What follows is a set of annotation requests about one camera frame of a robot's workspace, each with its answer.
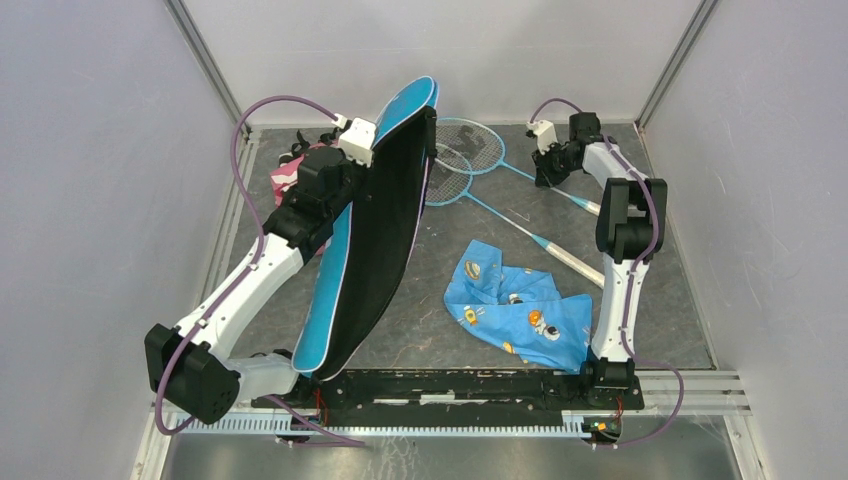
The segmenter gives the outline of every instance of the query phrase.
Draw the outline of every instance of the gray metal floor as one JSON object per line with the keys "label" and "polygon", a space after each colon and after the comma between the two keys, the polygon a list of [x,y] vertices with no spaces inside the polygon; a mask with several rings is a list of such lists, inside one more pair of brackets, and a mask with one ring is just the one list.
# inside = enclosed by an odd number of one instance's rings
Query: gray metal floor
{"label": "gray metal floor", "polygon": [[[520,125],[492,127],[504,139],[506,161],[533,172],[533,142]],[[633,127],[607,125],[626,157],[639,169],[650,170],[647,156]],[[305,130],[310,140],[325,130]],[[563,129],[560,138],[567,138]],[[264,218],[274,209],[269,172],[280,153],[295,141],[295,130],[265,130],[260,138],[249,190]],[[561,188],[600,202],[601,188],[582,173],[569,177]],[[546,237],[599,271],[601,255],[595,248],[596,217],[554,192],[504,168],[475,177],[472,193],[530,231]],[[244,211],[233,247],[230,269],[247,252],[255,227]],[[428,207],[403,282],[385,316],[349,363],[350,368],[456,368],[525,365],[515,356],[466,333],[451,318],[442,302],[456,262],[472,239],[501,248],[504,264],[549,271],[564,295],[588,293],[597,321],[601,290],[550,257],[530,238],[488,211],[462,199],[445,207]],[[249,356],[275,348],[293,349],[312,297],[318,259],[287,282],[259,312],[242,334],[233,356]],[[680,256],[670,232],[663,249],[651,263],[642,290],[636,327],[640,356],[670,362],[680,368],[711,368],[704,334],[694,308]]]}
{"label": "gray metal floor", "polygon": [[[622,440],[662,419],[625,417]],[[367,448],[290,449],[258,435],[174,437],[162,479],[741,479],[721,417],[678,418],[650,442],[592,452],[551,438],[364,439]]]}

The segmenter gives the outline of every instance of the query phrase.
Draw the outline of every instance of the white wall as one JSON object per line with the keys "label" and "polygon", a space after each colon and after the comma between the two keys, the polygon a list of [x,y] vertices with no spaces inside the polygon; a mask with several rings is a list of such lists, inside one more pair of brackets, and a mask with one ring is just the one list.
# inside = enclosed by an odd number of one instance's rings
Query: white wall
{"label": "white wall", "polygon": [[0,477],[123,479],[197,301],[230,123],[162,2],[0,4]]}
{"label": "white wall", "polygon": [[775,478],[848,471],[848,3],[721,2],[647,126]]}
{"label": "white wall", "polygon": [[[564,96],[604,119],[634,119],[698,0],[185,0],[242,108],[308,96],[374,118],[420,75],[441,115],[524,122]],[[566,119],[565,107],[545,118]],[[272,106],[254,125],[324,122]]]}

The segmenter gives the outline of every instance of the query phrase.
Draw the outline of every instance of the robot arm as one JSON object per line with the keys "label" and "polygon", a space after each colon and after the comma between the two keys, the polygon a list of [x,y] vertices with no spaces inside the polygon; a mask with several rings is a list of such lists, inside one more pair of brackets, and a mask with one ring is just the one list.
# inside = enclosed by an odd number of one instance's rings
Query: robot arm
{"label": "robot arm", "polygon": [[183,335],[200,329],[166,379],[165,397],[204,423],[223,416],[237,401],[288,393],[297,380],[281,351],[230,359],[236,340],[271,295],[306,264],[333,234],[371,164],[376,128],[356,119],[339,148],[309,150],[298,183],[264,224],[264,247],[254,243],[224,282],[173,329],[155,325],[145,338],[148,375],[156,391]]}
{"label": "robot arm", "polygon": [[[627,325],[627,346],[630,352],[634,352],[633,328],[642,282],[648,272],[648,262],[662,247],[666,183],[662,179],[646,177],[624,159],[617,145],[611,143],[608,146],[608,138],[601,134],[601,124],[594,113],[581,112],[571,116],[569,139],[564,144],[557,141],[551,122],[542,120],[527,126],[530,130],[528,136],[535,137],[537,142],[537,150],[533,152],[537,186],[555,186],[572,171],[582,169],[604,188],[595,229],[596,245],[604,255],[604,294],[587,363],[592,367],[593,386],[621,388],[618,385],[623,385],[627,388],[628,377],[632,377],[634,367],[622,345],[621,327],[622,324]],[[634,266],[637,257],[650,245],[653,235],[647,199],[636,181],[637,176],[648,186],[656,208],[659,238],[650,254]],[[632,287],[628,296],[631,276]]]}

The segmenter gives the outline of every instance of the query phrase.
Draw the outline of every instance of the blue cloth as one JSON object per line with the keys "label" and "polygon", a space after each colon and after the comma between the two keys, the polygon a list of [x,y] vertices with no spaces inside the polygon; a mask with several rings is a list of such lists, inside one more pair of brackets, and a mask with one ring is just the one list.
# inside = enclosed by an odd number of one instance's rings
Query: blue cloth
{"label": "blue cloth", "polygon": [[562,298],[550,273],[504,267],[500,249],[472,240],[445,306],[475,337],[522,360],[578,373],[586,360],[592,298]]}

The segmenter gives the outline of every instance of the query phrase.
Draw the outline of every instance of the racket handle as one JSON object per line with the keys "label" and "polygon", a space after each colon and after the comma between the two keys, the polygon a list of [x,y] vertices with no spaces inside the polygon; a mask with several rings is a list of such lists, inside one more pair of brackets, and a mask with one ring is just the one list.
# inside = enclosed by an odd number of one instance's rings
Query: racket handle
{"label": "racket handle", "polygon": [[601,287],[601,289],[604,288],[604,275],[601,272],[590,267],[586,264],[586,262],[566,252],[564,248],[560,247],[559,245],[548,239],[542,238],[538,235],[533,235],[533,240],[535,240],[536,243],[541,245],[542,248],[544,248],[545,251],[551,254],[554,258],[566,264],[580,275],[583,275],[592,283]]}
{"label": "racket handle", "polygon": [[597,203],[591,201],[591,200],[586,200],[583,197],[578,197],[576,195],[571,195],[569,193],[565,193],[558,188],[551,187],[551,190],[553,190],[553,191],[557,192],[558,194],[568,198],[569,200],[574,202],[578,207],[582,208],[583,210],[586,210],[587,212],[591,213],[592,215],[594,215],[596,217],[601,213],[601,206],[598,205]]}

